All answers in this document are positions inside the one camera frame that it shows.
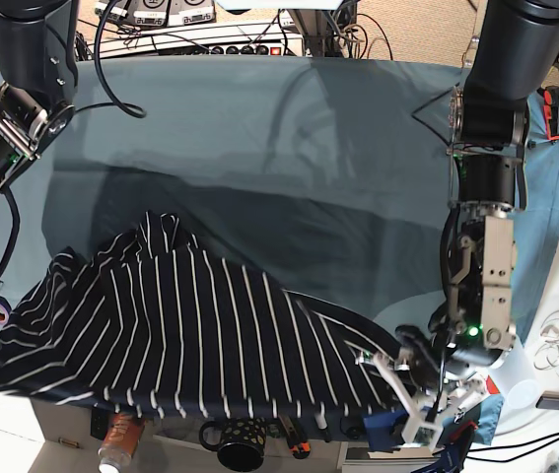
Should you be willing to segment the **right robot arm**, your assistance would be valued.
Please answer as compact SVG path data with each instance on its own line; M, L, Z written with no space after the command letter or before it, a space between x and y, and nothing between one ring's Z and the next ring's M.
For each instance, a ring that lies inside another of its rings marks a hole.
M75 115L78 11L76 1L0 1L0 196L11 215L0 281L21 227L11 186Z

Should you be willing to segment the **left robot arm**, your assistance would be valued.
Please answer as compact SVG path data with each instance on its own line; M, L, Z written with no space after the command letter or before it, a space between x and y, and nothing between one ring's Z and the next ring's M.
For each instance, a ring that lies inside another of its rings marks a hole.
M530 97L559 58L559 1L490 1L451 95L449 214L439 249L443 302L426 332L397 330L435 421L448 374L496 368L521 336L517 215L528 205Z

